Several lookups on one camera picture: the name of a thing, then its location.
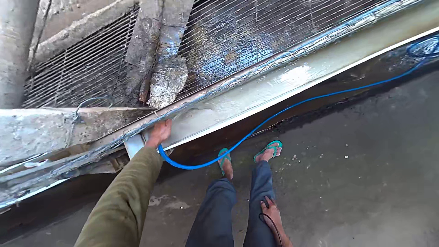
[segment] dirty radiator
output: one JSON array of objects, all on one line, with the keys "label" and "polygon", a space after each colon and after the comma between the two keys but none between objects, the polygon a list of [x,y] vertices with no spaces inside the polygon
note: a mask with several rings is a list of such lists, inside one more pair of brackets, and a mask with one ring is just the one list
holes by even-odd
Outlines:
[{"label": "dirty radiator", "polygon": [[[177,99],[358,16],[386,0],[195,0],[179,54],[188,78]],[[77,107],[109,96],[133,106],[124,61],[139,7],[33,67],[23,108]],[[87,106],[108,106],[96,100]]]},{"label": "dirty radiator", "polygon": [[196,0],[179,53],[177,99],[298,44],[386,0]]},{"label": "dirty radiator", "polygon": [[[25,84],[23,108],[77,107],[86,99],[109,97],[123,105],[128,64],[124,61],[139,7],[37,64]],[[108,106],[98,99],[88,106]]]}]

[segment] leg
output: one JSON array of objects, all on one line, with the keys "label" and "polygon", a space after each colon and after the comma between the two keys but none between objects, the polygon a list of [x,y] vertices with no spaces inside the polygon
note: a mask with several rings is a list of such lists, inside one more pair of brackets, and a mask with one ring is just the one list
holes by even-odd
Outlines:
[{"label": "leg", "polygon": [[198,210],[186,247],[233,247],[232,207],[236,204],[236,190],[230,155],[218,161],[225,178],[213,181]]},{"label": "leg", "polygon": [[267,196],[274,199],[273,180],[268,162],[261,160],[252,171],[252,189],[248,206],[248,226],[244,247],[276,246],[276,240],[268,225],[259,218],[262,213],[260,201]]}]

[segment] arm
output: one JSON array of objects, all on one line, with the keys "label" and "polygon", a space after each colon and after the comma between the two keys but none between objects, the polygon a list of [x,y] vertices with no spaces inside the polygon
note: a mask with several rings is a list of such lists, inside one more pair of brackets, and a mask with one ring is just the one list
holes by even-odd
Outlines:
[{"label": "arm", "polygon": [[156,148],[169,137],[171,124],[167,120],[154,126],[148,142],[91,211],[75,247],[139,246],[150,193],[162,167]]},{"label": "arm", "polygon": [[268,207],[265,205],[265,202],[261,201],[262,213],[268,215],[274,222],[273,225],[273,222],[264,215],[265,223],[270,227],[271,231],[273,232],[274,238],[277,241],[277,245],[282,247],[293,247],[293,244],[291,243],[282,226],[281,212],[277,208],[274,201],[270,200],[267,196],[265,197],[265,200],[267,200],[268,202]]}]

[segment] hand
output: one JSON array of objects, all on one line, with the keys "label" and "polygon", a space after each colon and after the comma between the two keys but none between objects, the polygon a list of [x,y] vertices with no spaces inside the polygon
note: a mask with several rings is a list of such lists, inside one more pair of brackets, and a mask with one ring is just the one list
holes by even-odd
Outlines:
[{"label": "hand", "polygon": [[[282,220],[281,220],[281,212],[277,208],[274,201],[265,196],[265,200],[268,202],[268,207],[266,206],[264,201],[261,201],[262,213],[268,215],[276,225],[277,229],[280,230],[282,228]],[[276,229],[271,222],[271,220],[264,215],[265,223],[270,227],[271,231],[277,235]]]},{"label": "hand", "polygon": [[291,243],[287,234],[285,234],[284,228],[282,227],[281,212],[277,208],[276,203],[274,202],[274,200],[271,200],[267,196],[265,196],[265,200],[268,202],[268,207],[266,206],[264,201],[261,201],[262,213],[268,215],[274,222],[273,225],[273,222],[264,215],[265,223],[270,227],[271,231],[273,232],[277,244],[283,247],[292,247],[293,244]]},{"label": "hand", "polygon": [[171,119],[156,123],[152,131],[149,133],[148,141],[145,143],[145,146],[157,148],[160,143],[171,135],[171,126]]}]

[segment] person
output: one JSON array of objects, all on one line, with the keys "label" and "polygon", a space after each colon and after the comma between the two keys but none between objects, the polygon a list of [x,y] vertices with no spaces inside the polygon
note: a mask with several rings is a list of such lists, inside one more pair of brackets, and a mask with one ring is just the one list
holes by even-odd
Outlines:
[{"label": "person", "polygon": [[[172,121],[155,124],[145,146],[122,169],[91,211],[75,247],[137,247],[143,230],[149,198],[162,159],[156,149],[171,133]],[[255,157],[248,227],[244,246],[283,246],[292,243],[285,234],[275,203],[268,161],[279,156],[281,142],[267,145]],[[231,209],[236,191],[231,183],[233,167],[228,154],[218,161],[223,178],[208,187],[186,241],[186,247],[233,246]]]}]

